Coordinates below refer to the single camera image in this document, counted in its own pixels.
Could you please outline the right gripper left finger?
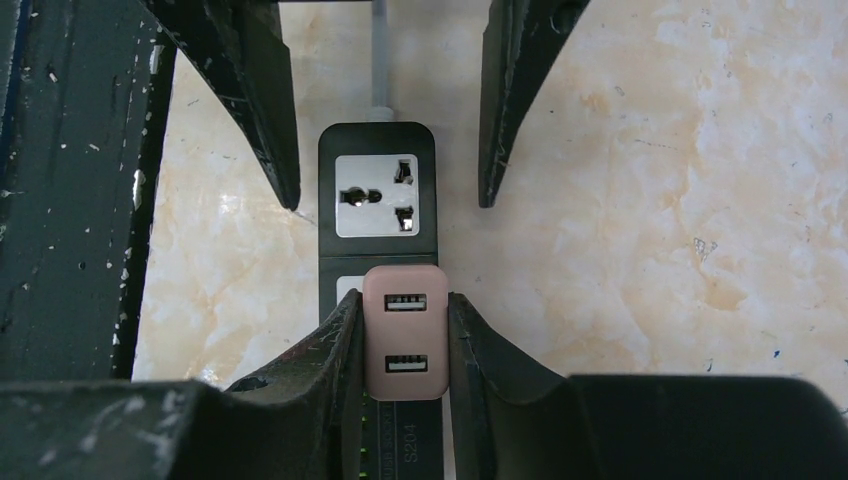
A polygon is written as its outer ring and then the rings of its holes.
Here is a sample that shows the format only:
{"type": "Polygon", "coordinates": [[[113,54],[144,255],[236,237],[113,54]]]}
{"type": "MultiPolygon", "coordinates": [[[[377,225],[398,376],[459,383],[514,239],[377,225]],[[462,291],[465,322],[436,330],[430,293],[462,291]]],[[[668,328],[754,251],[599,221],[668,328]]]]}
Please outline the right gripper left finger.
{"type": "Polygon", "coordinates": [[[243,132],[281,206],[301,198],[290,50],[277,1],[145,0],[243,132]]]}

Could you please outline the pink plug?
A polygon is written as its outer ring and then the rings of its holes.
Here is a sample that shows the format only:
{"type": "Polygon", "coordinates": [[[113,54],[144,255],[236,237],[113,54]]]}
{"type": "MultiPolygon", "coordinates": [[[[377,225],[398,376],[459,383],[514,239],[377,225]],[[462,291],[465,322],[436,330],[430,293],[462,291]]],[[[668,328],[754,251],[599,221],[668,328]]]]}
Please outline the pink plug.
{"type": "Polygon", "coordinates": [[[385,265],[363,279],[364,379],[378,401],[427,401],[449,386],[448,279],[435,265],[385,265]]]}

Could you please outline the black power strip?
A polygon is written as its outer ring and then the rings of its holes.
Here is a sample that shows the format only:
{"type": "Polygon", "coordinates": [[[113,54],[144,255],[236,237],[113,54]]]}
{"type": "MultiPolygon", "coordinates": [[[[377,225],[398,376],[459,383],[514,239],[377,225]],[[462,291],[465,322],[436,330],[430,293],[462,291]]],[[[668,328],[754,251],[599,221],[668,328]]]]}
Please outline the black power strip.
{"type": "MultiPolygon", "coordinates": [[[[318,142],[319,317],[380,265],[437,264],[436,148],[416,122],[334,124],[318,142]]],[[[361,479],[442,479],[441,400],[362,397],[361,479]]]]}

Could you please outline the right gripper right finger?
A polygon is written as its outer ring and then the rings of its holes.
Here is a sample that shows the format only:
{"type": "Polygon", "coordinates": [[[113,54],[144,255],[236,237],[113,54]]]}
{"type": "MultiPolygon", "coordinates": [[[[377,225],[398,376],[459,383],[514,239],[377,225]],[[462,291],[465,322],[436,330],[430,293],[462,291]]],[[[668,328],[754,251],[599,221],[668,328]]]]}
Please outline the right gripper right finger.
{"type": "Polygon", "coordinates": [[[588,0],[493,0],[483,33],[478,202],[495,205],[518,131],[588,0]]]}

